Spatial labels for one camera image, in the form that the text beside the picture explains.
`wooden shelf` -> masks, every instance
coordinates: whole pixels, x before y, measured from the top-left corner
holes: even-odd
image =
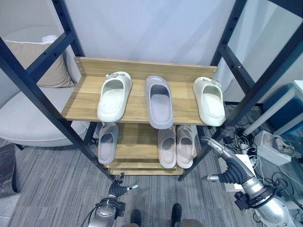
[[[181,175],[183,169],[110,169],[111,174],[118,175],[124,172],[125,175]]]
[[[124,70],[132,76],[133,86],[125,114],[118,122],[149,123],[144,83],[149,75],[160,75],[168,81],[171,89],[174,123],[204,125],[198,114],[193,82],[200,76],[212,78],[216,67],[82,57],[75,59],[82,73],[82,78],[62,110],[62,115],[67,120],[99,121],[97,107],[105,75],[109,72]]]
[[[106,168],[118,168],[118,169],[163,169],[158,159],[147,160],[121,160],[116,159],[113,162],[106,164]],[[175,165],[172,169],[181,169],[178,165]]]
[[[126,110],[118,121],[119,137],[113,162],[106,164],[113,175],[181,175],[184,169],[161,166],[158,156],[158,130],[149,125],[144,84],[148,76],[163,77],[172,94],[174,124],[204,125],[198,114],[193,83],[198,77],[213,78],[217,67],[157,62],[123,61],[76,57],[82,74],[62,110],[70,121],[98,122],[97,107],[105,75],[126,71],[133,79]]]
[[[183,172],[183,169],[177,164],[172,169],[165,169],[161,166],[157,146],[157,129],[148,124],[119,123],[118,125],[119,137],[115,159],[105,165],[112,173],[178,175]]]

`black shoe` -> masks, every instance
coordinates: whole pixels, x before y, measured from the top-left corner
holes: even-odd
[[[180,204],[175,203],[171,211],[171,227],[174,227],[177,221],[181,221],[181,216],[182,216],[182,207]]]
[[[141,226],[141,213],[139,210],[135,209],[131,214],[131,223],[137,224],[139,227]]]

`gray carpet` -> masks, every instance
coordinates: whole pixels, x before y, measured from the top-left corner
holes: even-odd
[[[240,123],[259,114],[256,108]],[[205,127],[205,133],[212,134],[213,129]],[[16,157],[22,191],[9,227],[80,226],[94,204],[107,196],[111,182],[73,146],[16,148]],[[271,167],[263,166],[264,174],[270,176]],[[286,170],[293,171],[292,166]],[[182,182],[177,176],[126,176],[124,184],[137,183],[139,188],[120,198],[126,202],[125,216],[114,226],[128,223],[132,209],[139,209],[143,227],[168,227],[176,202],[182,205],[183,218],[196,218],[205,227],[261,226],[252,219],[252,210],[242,212],[235,206],[234,193],[226,192],[223,184],[200,180],[218,172],[217,157],[210,154]],[[302,172],[294,177],[302,181]]]

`slipper buckle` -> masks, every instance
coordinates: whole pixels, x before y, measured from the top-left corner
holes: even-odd
[[[119,74],[119,73],[108,73],[108,74],[106,74],[106,76],[105,76],[105,79],[111,79],[111,78],[115,78],[115,77],[117,77],[117,76],[125,76],[125,74]]]

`slide sandal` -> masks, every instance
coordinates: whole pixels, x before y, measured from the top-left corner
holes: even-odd
[[[105,124],[99,132],[98,162],[107,164],[114,160],[119,127],[116,123]]]
[[[177,128],[177,164],[181,168],[188,169],[193,164],[194,140],[191,126],[180,125]]]
[[[172,126],[169,129],[158,131],[158,151],[160,164],[170,169],[176,164],[176,130]]]
[[[132,85],[132,78],[127,72],[106,75],[97,110],[102,122],[116,122],[123,117]]]
[[[150,124],[156,129],[168,129],[174,123],[171,91],[165,79],[149,76],[145,81],[145,97]]]
[[[201,120],[211,126],[220,126],[225,121],[223,95],[220,83],[206,77],[194,81],[194,93]]]

